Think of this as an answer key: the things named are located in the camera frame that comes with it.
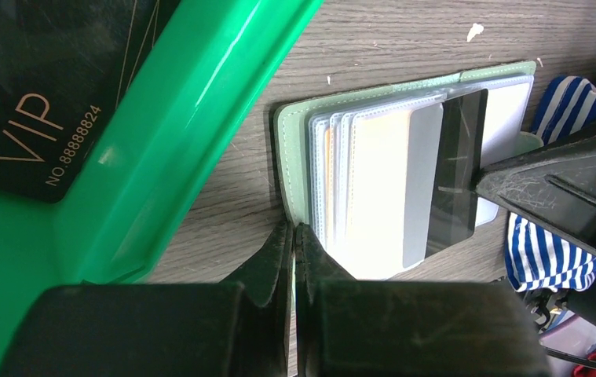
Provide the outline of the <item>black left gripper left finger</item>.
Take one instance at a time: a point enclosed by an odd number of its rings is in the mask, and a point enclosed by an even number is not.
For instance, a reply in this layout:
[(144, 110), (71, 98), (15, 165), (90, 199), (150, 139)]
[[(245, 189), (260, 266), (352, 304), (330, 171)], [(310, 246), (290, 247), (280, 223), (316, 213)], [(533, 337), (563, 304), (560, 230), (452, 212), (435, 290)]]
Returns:
[(50, 288), (0, 376), (284, 376), (293, 230), (280, 222), (217, 283)]

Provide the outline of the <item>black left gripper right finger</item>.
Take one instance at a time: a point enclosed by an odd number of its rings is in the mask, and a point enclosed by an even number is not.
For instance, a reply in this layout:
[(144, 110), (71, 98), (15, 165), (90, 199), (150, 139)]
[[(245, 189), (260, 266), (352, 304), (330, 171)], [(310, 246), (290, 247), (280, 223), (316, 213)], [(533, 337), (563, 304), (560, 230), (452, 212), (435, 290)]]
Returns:
[(295, 230), (300, 376), (548, 376), (547, 355), (499, 283), (356, 280)]

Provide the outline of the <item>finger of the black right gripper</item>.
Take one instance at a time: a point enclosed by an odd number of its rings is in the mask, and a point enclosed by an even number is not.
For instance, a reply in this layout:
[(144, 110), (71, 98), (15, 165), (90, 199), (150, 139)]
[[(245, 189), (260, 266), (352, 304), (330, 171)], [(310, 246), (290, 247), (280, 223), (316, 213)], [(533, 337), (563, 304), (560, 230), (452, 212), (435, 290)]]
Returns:
[(596, 120), (483, 168), (474, 190), (596, 256)]

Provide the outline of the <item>green card holder wallet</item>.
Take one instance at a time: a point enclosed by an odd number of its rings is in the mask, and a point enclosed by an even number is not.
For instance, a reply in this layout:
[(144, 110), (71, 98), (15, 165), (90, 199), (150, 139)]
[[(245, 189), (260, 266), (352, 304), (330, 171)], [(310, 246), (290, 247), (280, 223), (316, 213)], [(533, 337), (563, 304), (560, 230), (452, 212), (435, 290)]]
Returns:
[[(416, 267), (427, 258), (445, 101), (488, 90), (485, 167), (516, 152), (535, 70), (522, 61), (281, 106), (274, 125), (287, 216), (310, 225), (357, 279)], [(477, 197), (475, 229), (499, 210)]]

